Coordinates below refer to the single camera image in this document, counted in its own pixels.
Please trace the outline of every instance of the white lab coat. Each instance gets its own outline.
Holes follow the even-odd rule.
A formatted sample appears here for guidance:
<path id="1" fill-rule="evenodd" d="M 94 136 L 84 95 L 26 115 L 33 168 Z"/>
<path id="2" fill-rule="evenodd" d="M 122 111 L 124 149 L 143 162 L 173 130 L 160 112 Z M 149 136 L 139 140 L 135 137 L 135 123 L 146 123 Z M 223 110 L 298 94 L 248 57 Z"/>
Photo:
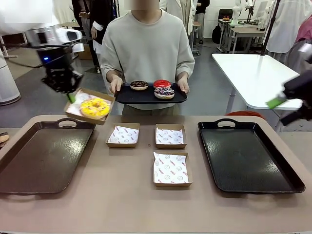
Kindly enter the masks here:
<path id="1" fill-rule="evenodd" d="M 294 45 L 301 24 L 311 14 L 311 0 L 281 0 L 266 49 L 274 53 L 289 52 Z"/>
<path id="2" fill-rule="evenodd" d="M 191 0 L 192 7 L 189 15 L 189 25 L 187 34 L 190 35 L 193 30 L 193 15 L 195 15 L 196 8 L 194 7 L 193 0 Z M 170 13 L 173 16 L 180 18 L 183 21 L 183 13 L 180 0 L 160 0 L 160 9 Z"/>
<path id="3" fill-rule="evenodd" d="M 73 5 L 71 0 L 53 0 L 54 15 L 59 23 L 71 23 L 74 19 Z"/>

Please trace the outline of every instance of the black jacket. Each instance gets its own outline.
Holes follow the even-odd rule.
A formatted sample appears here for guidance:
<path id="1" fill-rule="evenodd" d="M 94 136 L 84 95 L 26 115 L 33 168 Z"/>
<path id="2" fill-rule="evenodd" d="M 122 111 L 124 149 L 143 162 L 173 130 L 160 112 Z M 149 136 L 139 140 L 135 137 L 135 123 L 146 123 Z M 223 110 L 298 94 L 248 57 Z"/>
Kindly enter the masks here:
<path id="1" fill-rule="evenodd" d="M 106 28 L 113 19 L 113 0 L 90 1 L 90 28 L 92 28 L 94 21 L 104 27 L 102 31 L 97 31 L 96 41 L 98 43 L 102 44 Z"/>
<path id="2" fill-rule="evenodd" d="M 201 6 L 196 8 L 196 14 L 206 13 L 206 8 L 210 5 L 210 0 L 198 0 L 198 3 L 201 3 Z"/>
<path id="3" fill-rule="evenodd" d="M 78 0 L 72 0 L 73 9 L 74 9 L 74 15 L 77 20 L 77 23 L 80 27 L 82 27 L 81 18 L 79 17 L 79 13 L 82 12 L 82 9 L 80 7 Z M 84 1 L 86 12 L 89 13 L 89 6 L 87 6 L 86 2 Z"/>

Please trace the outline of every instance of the yellow frosted donut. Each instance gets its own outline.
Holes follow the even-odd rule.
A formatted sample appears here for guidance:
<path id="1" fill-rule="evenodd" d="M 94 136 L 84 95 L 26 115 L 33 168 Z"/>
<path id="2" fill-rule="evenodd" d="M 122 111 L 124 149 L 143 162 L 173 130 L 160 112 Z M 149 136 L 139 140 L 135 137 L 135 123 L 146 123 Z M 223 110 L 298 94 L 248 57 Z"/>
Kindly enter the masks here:
<path id="1" fill-rule="evenodd" d="M 109 114 L 110 105 L 101 98 L 85 100 L 80 106 L 81 113 L 92 119 L 101 119 Z"/>

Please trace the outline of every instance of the gray sweatshirt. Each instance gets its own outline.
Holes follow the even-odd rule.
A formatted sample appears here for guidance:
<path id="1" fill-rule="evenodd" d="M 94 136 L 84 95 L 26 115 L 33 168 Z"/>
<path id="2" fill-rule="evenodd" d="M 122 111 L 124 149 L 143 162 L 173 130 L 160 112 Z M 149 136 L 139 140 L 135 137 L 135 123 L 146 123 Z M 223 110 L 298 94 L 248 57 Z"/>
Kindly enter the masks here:
<path id="1" fill-rule="evenodd" d="M 191 76 L 195 60 L 182 21 L 164 11 L 153 24 L 138 21 L 129 12 L 112 21 L 102 43 L 101 68 L 116 70 L 126 82 L 165 79 L 176 82 L 176 76 Z M 131 105 L 141 110 L 170 107 L 170 104 Z"/>

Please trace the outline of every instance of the red glazed donut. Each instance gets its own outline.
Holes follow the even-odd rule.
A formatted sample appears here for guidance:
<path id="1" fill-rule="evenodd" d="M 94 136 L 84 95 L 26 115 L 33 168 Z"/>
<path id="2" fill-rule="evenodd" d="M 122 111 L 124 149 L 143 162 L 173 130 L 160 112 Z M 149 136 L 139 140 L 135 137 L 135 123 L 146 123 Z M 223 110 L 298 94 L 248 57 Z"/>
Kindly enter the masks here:
<path id="1" fill-rule="evenodd" d="M 159 79 L 154 82 L 154 88 L 170 88 L 171 83 L 164 79 Z"/>

